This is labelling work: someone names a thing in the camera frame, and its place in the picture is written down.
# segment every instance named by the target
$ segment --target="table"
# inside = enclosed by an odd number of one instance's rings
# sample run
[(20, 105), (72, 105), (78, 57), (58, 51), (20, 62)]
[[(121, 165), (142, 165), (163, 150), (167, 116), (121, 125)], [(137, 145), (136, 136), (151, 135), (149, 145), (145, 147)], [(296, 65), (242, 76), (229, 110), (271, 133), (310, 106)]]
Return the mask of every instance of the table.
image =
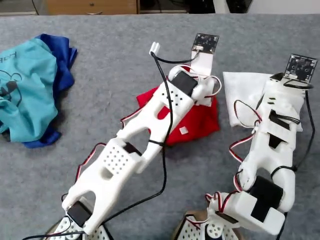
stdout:
[[(320, 57), (320, 15), (148, 14), (125, 16), (0, 17), (0, 51), (41, 33), (66, 36), (78, 48), (72, 67), (74, 86), (60, 101), (54, 145), (27, 149), (0, 140), (0, 233), (5, 240), (42, 234), (64, 215), (60, 197), (74, 182), (77, 166), (98, 142), (107, 142), (120, 129), (119, 119), (137, 107), (135, 96), (161, 83), (148, 55), (151, 43), (161, 44), (159, 55), (185, 59), (196, 33), (219, 35), (212, 73), (282, 72), (291, 53)], [(163, 65), (166, 72), (169, 65)], [(314, 123), (320, 125), (320, 66), (310, 91)], [(221, 130), (167, 151), (165, 192), (111, 220), (107, 226), (116, 240), (165, 240), (187, 210), (204, 209), (204, 193), (233, 190), (238, 163), (228, 146), (245, 137), (248, 129), (231, 128), (224, 92), (217, 96)], [(307, 109), (297, 134), (294, 160), (304, 154), (311, 134)], [(143, 132), (132, 143), (144, 150)], [(320, 235), (320, 137), (316, 134), (307, 162), (296, 174), (296, 200), (288, 214), (284, 240), (314, 240)], [(249, 145), (239, 147), (242, 156)], [(114, 212), (157, 192), (163, 181), (158, 156), (121, 192)], [(244, 231), (247, 239), (269, 240), (266, 233)]]

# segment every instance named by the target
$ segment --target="black cable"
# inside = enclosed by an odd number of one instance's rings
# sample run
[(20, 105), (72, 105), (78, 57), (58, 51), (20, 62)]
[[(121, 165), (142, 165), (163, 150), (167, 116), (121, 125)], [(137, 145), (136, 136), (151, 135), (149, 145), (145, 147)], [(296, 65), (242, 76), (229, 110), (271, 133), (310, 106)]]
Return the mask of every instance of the black cable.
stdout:
[(35, 13), (39, 16), (39, 12), (38, 12), (38, 10), (37, 10), (37, 8), (36, 8), (36, 5), (35, 5), (34, 0), (31, 0), (31, 2), (32, 2), (33, 8), (34, 8), (34, 10), (35, 10)]
[(65, 196), (67, 196), (68, 195), (68, 193), (65, 193), (65, 194), (63, 194), (62, 196), (61, 196), (61, 202), (63, 202), (65, 199), (64, 199), (64, 197)]
[(297, 125), (300, 124), (300, 120), (297, 119), (297, 118), (294, 118), (292, 116), (285, 116), (285, 115), (280, 115), (280, 114), (277, 114), (277, 113), (275, 113), (274, 116), (277, 117), (278, 119), (291, 121), (291, 122), (293, 122), (293, 123), (295, 123)]
[(166, 63), (166, 64), (187, 64), (187, 63), (190, 63), (193, 60), (195, 60), (199, 56), (199, 52), (197, 52), (193, 58), (188, 59), (188, 60), (181, 60), (181, 61), (169, 61), (169, 60), (162, 59), (162, 58), (156, 56), (155, 54), (153, 54), (153, 55), (154, 55), (154, 57), (153, 57), (154, 59), (157, 59), (158, 61)]
[(311, 108), (310, 108), (310, 102), (309, 102), (309, 93), (308, 91), (305, 91), (305, 102), (306, 102), (306, 108), (308, 110), (308, 114), (309, 114), (309, 119), (310, 119), (310, 124), (311, 124), (311, 128), (312, 128), (312, 134), (308, 143), (308, 147), (304, 153), (304, 156), (302, 158), (302, 160), (296, 164), (296, 168), (298, 169), (300, 167), (300, 165), (307, 159), (308, 154), (310, 152), (312, 143), (314, 141), (314, 137), (315, 137), (315, 133), (316, 133), (316, 127), (315, 127), (315, 123), (314, 123), (314, 119), (312, 117), (312, 112), (311, 112)]
[[(302, 84), (307, 84), (306, 86), (299, 86), (299, 85), (294, 85), (294, 84), (289, 84), (290, 82), (298, 82)], [(296, 79), (290, 79), (289, 81), (286, 81), (283, 86), (293, 88), (293, 89), (302, 89), (302, 90), (309, 90), (313, 89), (314, 86), (307, 81), (301, 81), (301, 80), (296, 80)]]
[(62, 236), (69, 236), (69, 235), (75, 235), (75, 234), (82, 235), (82, 234), (85, 234), (85, 232), (84, 231), (74, 231), (74, 232), (66, 232), (66, 233), (51, 233), (51, 234), (33, 235), (33, 236), (27, 236), (27, 237), (23, 238), (22, 240), (62, 237)]
[(160, 74), (161, 74), (161, 77), (163, 79), (165, 90), (166, 90), (166, 94), (168, 96), (168, 104), (169, 104), (169, 110), (170, 110), (170, 124), (169, 124), (168, 130), (166, 132), (164, 141), (163, 141), (163, 143), (161, 143), (161, 144), (164, 144), (164, 146), (162, 148), (162, 166), (163, 166), (163, 184), (162, 184), (162, 188), (157, 193), (155, 193), (155, 194), (153, 194), (153, 195), (151, 195), (149, 197), (146, 197), (146, 198), (144, 198), (144, 199), (142, 199), (140, 201), (137, 201), (136, 203), (131, 204), (130, 206), (127, 206), (126, 208), (124, 208), (124, 209), (116, 212), (115, 214), (111, 215), (110, 217), (108, 217), (106, 220), (104, 220), (102, 222), (102, 225), (105, 224), (106, 222), (110, 221), (111, 219), (119, 216), (120, 214), (124, 213), (125, 211), (127, 211), (129, 209), (132, 209), (133, 207), (135, 207), (135, 206), (137, 206), (139, 204), (142, 204), (142, 203), (144, 203), (146, 201), (149, 201), (149, 200), (161, 195), (164, 192), (164, 190), (166, 188), (166, 185), (167, 185), (166, 145), (165, 144), (166, 144), (166, 142), (168, 140), (168, 137), (170, 135), (170, 132), (171, 132), (174, 115), (173, 115), (173, 108), (172, 108), (171, 97), (170, 97), (170, 90), (169, 90), (169, 86), (168, 86), (168, 83), (167, 83), (166, 76), (165, 76), (164, 71), (162, 70), (162, 68), (160, 66), (160, 63), (159, 63), (159, 61), (157, 59), (157, 56), (153, 52), (151, 52), (151, 56), (154, 58), (155, 64), (158, 67), (158, 69), (160, 71)]
[(286, 224), (286, 220), (287, 220), (288, 213), (285, 212), (283, 215), (284, 215), (284, 222), (283, 222), (283, 225), (282, 225), (282, 227), (281, 227), (281, 230), (280, 230), (279, 234), (276, 236), (276, 239), (275, 239), (275, 240), (280, 240), (280, 237), (281, 237), (281, 235), (282, 235), (282, 232), (283, 232), (284, 229), (285, 229), (285, 224)]

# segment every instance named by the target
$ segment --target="white connector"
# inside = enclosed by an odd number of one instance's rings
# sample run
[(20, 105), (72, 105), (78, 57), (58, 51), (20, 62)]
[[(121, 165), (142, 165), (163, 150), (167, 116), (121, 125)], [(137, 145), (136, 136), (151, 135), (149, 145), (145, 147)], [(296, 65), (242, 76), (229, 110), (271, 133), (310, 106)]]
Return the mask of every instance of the white connector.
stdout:
[(153, 42), (151, 47), (150, 47), (150, 51), (149, 51), (149, 54), (151, 55), (151, 53), (154, 53), (154, 55), (158, 55), (158, 52), (159, 52), (159, 49), (160, 49), (160, 44), (158, 42)]

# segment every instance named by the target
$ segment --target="red cloth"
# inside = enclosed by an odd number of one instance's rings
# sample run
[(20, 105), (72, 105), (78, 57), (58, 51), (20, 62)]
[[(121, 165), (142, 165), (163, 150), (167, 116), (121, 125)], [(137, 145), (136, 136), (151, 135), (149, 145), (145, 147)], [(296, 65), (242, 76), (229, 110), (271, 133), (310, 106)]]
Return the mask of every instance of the red cloth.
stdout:
[[(154, 92), (158, 87), (155, 87), (136, 97), (140, 107), (152, 98)], [(177, 143), (189, 142), (195, 139), (206, 137), (209, 134), (218, 131), (218, 101), (216, 97), (212, 99), (211, 106), (194, 105), (191, 110), (184, 116), (176, 128), (171, 132), (166, 142), (167, 145), (172, 146)], [(169, 113), (169, 109), (164, 107), (159, 113), (158, 118), (163, 119)], [(186, 127), (188, 133), (181, 134), (180, 128)]]

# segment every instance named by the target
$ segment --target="wire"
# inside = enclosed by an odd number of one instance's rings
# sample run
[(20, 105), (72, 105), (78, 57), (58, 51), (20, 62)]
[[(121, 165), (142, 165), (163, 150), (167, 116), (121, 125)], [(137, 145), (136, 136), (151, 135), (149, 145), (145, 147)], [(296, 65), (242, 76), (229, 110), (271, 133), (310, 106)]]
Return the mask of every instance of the wire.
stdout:
[(35, 10), (35, 13), (39, 16), (39, 12), (38, 12), (38, 10), (37, 10), (37, 8), (36, 8), (36, 5), (35, 5), (34, 0), (31, 0), (31, 2), (32, 2), (33, 8), (34, 8), (34, 10)]
[[(298, 83), (302, 83), (302, 84), (306, 84), (306, 86), (300, 86), (300, 85), (294, 85), (294, 84), (289, 84), (291, 82), (298, 82)], [(289, 81), (286, 81), (283, 86), (285, 87), (289, 87), (289, 88), (294, 88), (294, 89), (302, 89), (302, 90), (309, 90), (309, 89), (313, 89), (314, 86), (312, 84), (310, 84), (307, 81), (301, 81), (301, 80), (296, 80), (296, 79), (290, 79)]]
[(47, 238), (52, 238), (52, 237), (62, 237), (62, 236), (69, 236), (69, 235), (76, 235), (76, 234), (82, 235), (85, 233), (84, 231), (74, 231), (74, 232), (64, 233), (65, 231), (67, 231), (71, 227), (70, 217), (68, 217), (68, 216), (64, 216), (64, 217), (67, 217), (69, 220), (69, 226), (65, 230), (60, 231), (60, 232), (55, 232), (55, 233), (27, 236), (27, 237), (23, 238), (22, 240), (38, 239), (38, 238), (44, 238), (46, 240)]
[[(174, 115), (173, 115), (173, 108), (172, 108), (172, 102), (171, 102), (171, 97), (170, 97), (170, 90), (169, 90), (169, 86), (168, 86), (168, 83), (167, 83), (167, 79), (166, 79), (166, 76), (164, 74), (164, 71), (162, 70), (161, 66), (160, 66), (160, 63), (157, 59), (157, 56), (151, 52), (151, 56), (154, 58), (154, 61), (155, 61), (155, 64), (156, 66), (158, 67), (159, 71), (160, 71), (160, 74), (161, 74), (161, 77), (163, 79), (163, 82), (164, 82), (164, 86), (165, 86), (165, 90), (166, 90), (166, 94), (168, 96), (168, 104), (169, 104), (169, 114), (170, 114), (170, 124), (169, 124), (169, 127), (168, 127), (168, 130), (166, 132), (166, 135), (165, 135), (165, 138), (164, 138), (164, 144), (166, 144), (167, 140), (168, 140), (168, 137), (170, 135), (170, 132), (171, 132), (171, 129), (172, 129), (172, 126), (173, 126), (173, 119), (174, 119)], [(124, 213), (125, 211), (129, 210), (129, 209), (132, 209), (134, 208), (135, 206), (138, 206), (146, 201), (149, 201), (159, 195), (161, 195), (164, 190), (166, 189), (166, 185), (167, 185), (167, 167), (166, 167), (166, 145), (163, 146), (162, 148), (162, 166), (163, 166), (163, 183), (162, 183), (162, 188), (160, 189), (160, 191), (158, 191), (157, 193), (149, 196), (149, 197), (146, 197), (140, 201), (137, 201), (136, 203), (134, 204), (131, 204), (129, 206), (127, 206), (126, 208), (116, 212), (115, 214), (111, 215), (110, 217), (108, 217), (106, 220), (104, 220), (102, 222), (102, 224), (105, 224), (106, 222), (110, 221), (111, 219), (119, 216), (120, 214)]]
[(67, 218), (68, 218), (68, 220), (69, 220), (69, 226), (68, 226), (65, 230), (63, 230), (63, 231), (56, 232), (56, 233), (49, 233), (48, 235), (50, 235), (50, 236), (54, 237), (54, 236), (53, 236), (53, 234), (62, 234), (62, 233), (64, 233), (65, 231), (67, 231), (67, 230), (71, 227), (71, 220), (70, 220), (70, 217), (68, 217), (68, 216), (65, 216), (65, 217), (67, 217)]
[(254, 132), (254, 133), (250, 134), (249, 136), (247, 136), (247, 137), (245, 137), (245, 138), (242, 138), (242, 139), (240, 139), (240, 140), (238, 140), (238, 141), (235, 141), (234, 143), (232, 143), (232, 144), (229, 146), (229, 153), (230, 153), (238, 162), (242, 163), (244, 160), (243, 160), (241, 157), (239, 157), (239, 156), (233, 151), (233, 148), (236, 147), (236, 146), (238, 146), (238, 145), (240, 145), (240, 144), (243, 144), (243, 143), (245, 143), (245, 142), (250, 141), (250, 140), (254, 137), (255, 134), (256, 134), (256, 133)]
[(221, 89), (222, 89), (222, 83), (221, 83), (221, 80), (217, 77), (217, 76), (208, 76), (207, 78), (213, 78), (215, 79), (218, 83), (219, 83), (219, 88), (217, 91), (215, 91), (214, 93), (212, 93), (211, 95), (208, 95), (208, 96), (205, 96), (204, 98), (207, 99), (207, 98), (213, 98), (215, 95), (217, 95)]
[(314, 119), (312, 117), (312, 112), (311, 112), (310, 103), (309, 103), (308, 91), (305, 91), (305, 101), (306, 101), (306, 108), (308, 110), (310, 124), (311, 124), (311, 128), (312, 128), (312, 134), (311, 134), (311, 137), (310, 137), (310, 140), (309, 140), (309, 143), (308, 143), (308, 147), (307, 147), (307, 149), (306, 149), (306, 151), (304, 153), (304, 156), (303, 156), (302, 160), (298, 164), (296, 164), (296, 168), (297, 169), (307, 159), (307, 157), (309, 155), (309, 152), (310, 152), (310, 149), (311, 149), (311, 146), (312, 146), (312, 143), (314, 141), (315, 133), (316, 133), (316, 127), (315, 127)]
[[(237, 102), (240, 102), (240, 103), (244, 104), (245, 106), (247, 106), (248, 108), (250, 108), (250, 109), (254, 112), (254, 114), (258, 117), (258, 119), (254, 122), (254, 126), (245, 125), (245, 124), (243, 124), (243, 123), (240, 121), (239, 116), (238, 116), (238, 112), (237, 112)], [(246, 104), (245, 102), (243, 102), (243, 101), (241, 101), (241, 100), (239, 100), (239, 99), (237, 99), (237, 100), (234, 101), (234, 103), (233, 103), (233, 110), (234, 110), (234, 113), (235, 113), (236, 118), (239, 120), (240, 124), (241, 124), (244, 128), (248, 128), (248, 129), (254, 128), (254, 127), (256, 126), (256, 123), (257, 123), (257, 122), (260, 123), (260, 122), (262, 121), (261, 116), (259, 115), (259, 113), (258, 113), (255, 109), (253, 109), (251, 106), (249, 106), (248, 104)]]
[(77, 171), (76, 171), (75, 181), (74, 181), (74, 182), (76, 182), (76, 181), (78, 180), (78, 178), (80, 177), (81, 168), (82, 168), (83, 166), (85, 166), (85, 165), (91, 160), (91, 158), (93, 157), (93, 155), (94, 155), (95, 152), (96, 152), (97, 147), (98, 147), (98, 146), (105, 146), (105, 145), (106, 145), (106, 144), (105, 144), (104, 142), (99, 142), (99, 143), (97, 143), (97, 144), (94, 146), (94, 148), (92, 149), (92, 151), (90, 152), (89, 156), (84, 160), (84, 162), (81, 163), (80, 165), (78, 165), (78, 169), (77, 169)]
[(300, 124), (300, 120), (297, 119), (297, 118), (294, 118), (292, 116), (285, 116), (285, 115), (280, 115), (280, 114), (277, 114), (277, 113), (274, 113), (274, 116), (277, 117), (278, 119), (283, 119), (283, 120), (288, 120), (288, 121), (291, 121), (295, 124)]
[(61, 202), (63, 202), (65, 199), (64, 199), (64, 197), (65, 196), (67, 196), (68, 195), (68, 193), (65, 193), (65, 194), (63, 194), (62, 196), (61, 196)]
[(188, 60), (181, 60), (181, 61), (165, 60), (163, 58), (160, 58), (160, 57), (156, 56), (154, 53), (153, 53), (153, 55), (154, 55), (153, 58), (157, 59), (160, 62), (166, 63), (166, 64), (187, 64), (187, 63), (192, 62), (193, 60), (195, 60), (199, 56), (199, 51), (196, 52), (196, 54), (195, 54), (195, 56), (193, 58), (188, 59)]
[(238, 179), (238, 175), (243, 171), (243, 169), (241, 169), (240, 171), (238, 171), (234, 176), (233, 176), (233, 184), (234, 184), (234, 187), (235, 189), (238, 191), (238, 192), (241, 192), (243, 191), (242, 187), (241, 187), (241, 184), (239, 182), (239, 179)]
[(224, 199), (224, 201), (223, 201), (223, 204), (222, 204), (222, 207), (221, 207), (221, 210), (220, 210), (219, 212), (221, 212), (222, 214), (224, 213), (224, 210), (225, 210), (225, 208), (226, 208), (226, 205), (227, 205), (228, 200), (230, 199), (230, 197), (231, 197), (233, 194), (236, 194), (236, 193), (238, 193), (238, 191), (232, 191), (232, 192), (230, 192), (230, 193), (225, 197), (225, 199)]
[(76, 234), (83, 235), (83, 234), (85, 234), (85, 232), (84, 231), (73, 231), (73, 232), (66, 232), (66, 233), (52, 233), (52, 234), (33, 235), (33, 236), (27, 236), (27, 237), (23, 238), (22, 240), (62, 237), (62, 236), (70, 236), (70, 235), (76, 235)]

